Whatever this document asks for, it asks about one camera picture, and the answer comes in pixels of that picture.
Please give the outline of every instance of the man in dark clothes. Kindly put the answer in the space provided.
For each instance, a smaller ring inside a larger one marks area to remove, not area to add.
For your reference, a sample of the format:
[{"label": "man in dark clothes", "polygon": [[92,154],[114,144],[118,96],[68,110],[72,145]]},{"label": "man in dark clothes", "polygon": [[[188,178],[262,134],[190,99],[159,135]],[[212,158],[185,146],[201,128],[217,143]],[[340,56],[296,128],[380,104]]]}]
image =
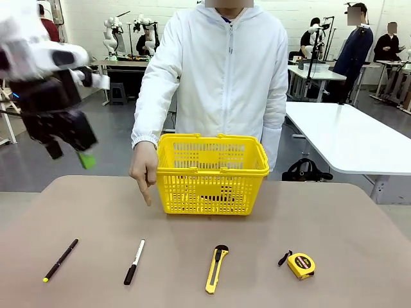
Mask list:
[{"label": "man in dark clothes", "polygon": [[41,4],[39,4],[39,14],[40,14],[40,19],[41,19],[41,22],[43,23],[43,26],[49,33],[50,40],[53,42],[60,42],[60,37],[58,35],[58,29],[56,25],[54,24],[54,22],[44,17],[44,7]]},{"label": "man in dark clothes", "polygon": [[[311,24],[310,27],[314,26],[315,24],[320,24],[320,19],[318,17],[313,18],[311,20]],[[304,33],[304,35],[301,37],[301,41],[300,41],[300,51],[299,51],[299,56],[303,57],[303,58],[307,58],[308,57],[308,52],[306,51],[306,46],[311,46],[311,34],[306,31]]]},{"label": "man in dark clothes", "polygon": [[137,42],[137,52],[141,56],[148,56],[150,53],[148,52],[148,48],[146,47],[146,41],[150,38],[150,30],[144,29],[144,35],[141,35],[139,41]]},{"label": "man in dark clothes", "polygon": [[[356,3],[349,8],[349,12],[350,9],[353,9],[352,11],[358,10],[358,13],[361,12],[361,24],[367,24],[367,7],[365,4]],[[360,75],[373,41],[374,35],[367,26],[357,26],[351,32],[333,69],[334,73],[346,76],[347,80],[330,82],[327,88],[329,96],[325,98],[326,101],[332,103],[344,103],[346,101]]]},{"label": "man in dark clothes", "polygon": [[375,56],[374,62],[378,60],[386,61],[400,61],[398,53],[405,49],[405,46],[399,46],[398,37],[395,35],[397,33],[397,23],[390,22],[388,24],[388,33],[383,35],[378,39],[378,42],[374,48]]}]

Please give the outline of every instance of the stool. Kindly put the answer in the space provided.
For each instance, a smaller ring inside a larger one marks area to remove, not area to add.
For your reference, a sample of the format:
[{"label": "stool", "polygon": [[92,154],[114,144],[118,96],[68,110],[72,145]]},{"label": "stool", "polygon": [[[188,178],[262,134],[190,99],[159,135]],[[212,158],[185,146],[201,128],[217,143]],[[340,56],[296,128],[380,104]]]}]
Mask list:
[{"label": "stool", "polygon": [[110,83],[110,104],[127,104],[127,96],[123,83]]}]

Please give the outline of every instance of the white brick wall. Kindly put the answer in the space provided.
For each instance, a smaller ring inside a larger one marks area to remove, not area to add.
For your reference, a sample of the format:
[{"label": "white brick wall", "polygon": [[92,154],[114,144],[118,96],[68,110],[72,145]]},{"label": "white brick wall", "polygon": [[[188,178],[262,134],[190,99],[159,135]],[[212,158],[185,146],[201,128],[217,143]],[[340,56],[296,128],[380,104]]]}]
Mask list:
[{"label": "white brick wall", "polygon": [[[62,0],[62,8],[69,42],[83,46],[98,59],[104,59],[107,50],[103,45],[103,23],[108,17],[131,10],[130,14],[121,18],[124,24],[125,44],[129,51],[126,22],[132,22],[139,13],[144,13],[159,22],[161,36],[165,24],[176,10],[192,8],[196,3],[196,0]],[[353,29],[347,26],[347,17],[344,15],[346,6],[341,0],[257,0],[256,3],[283,22],[289,36],[290,51],[299,49],[301,36],[308,29],[313,17],[336,17],[335,27],[338,30],[330,50],[330,54],[333,55],[338,54],[343,41]],[[397,21],[400,40],[408,48],[411,33],[411,18],[408,14],[411,13],[411,1],[367,0],[364,3],[369,9],[369,21],[375,41],[385,33],[388,22]],[[140,34],[132,34],[133,48],[139,36]],[[375,77],[378,74],[374,72],[372,75],[371,79],[366,78],[369,83],[375,83],[375,79],[378,81],[378,77]]]}]

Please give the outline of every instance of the white hoodie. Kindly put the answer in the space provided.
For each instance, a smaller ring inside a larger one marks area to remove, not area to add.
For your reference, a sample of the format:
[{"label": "white hoodie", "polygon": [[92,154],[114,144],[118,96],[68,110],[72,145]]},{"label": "white hoodie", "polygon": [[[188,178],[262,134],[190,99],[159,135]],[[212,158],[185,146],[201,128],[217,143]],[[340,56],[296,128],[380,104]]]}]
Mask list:
[{"label": "white hoodie", "polygon": [[227,23],[200,3],[167,23],[136,103],[132,146],[157,145],[177,91],[177,133],[256,137],[277,160],[288,88],[283,25],[260,7]]}]

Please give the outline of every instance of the yellow basket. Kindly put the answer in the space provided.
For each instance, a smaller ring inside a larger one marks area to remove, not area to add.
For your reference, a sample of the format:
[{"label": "yellow basket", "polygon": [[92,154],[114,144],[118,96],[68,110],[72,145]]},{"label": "yellow basket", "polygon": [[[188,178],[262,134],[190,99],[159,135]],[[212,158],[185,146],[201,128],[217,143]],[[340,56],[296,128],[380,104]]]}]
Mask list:
[{"label": "yellow basket", "polygon": [[249,215],[268,159],[256,138],[163,135],[157,184],[168,214]]}]

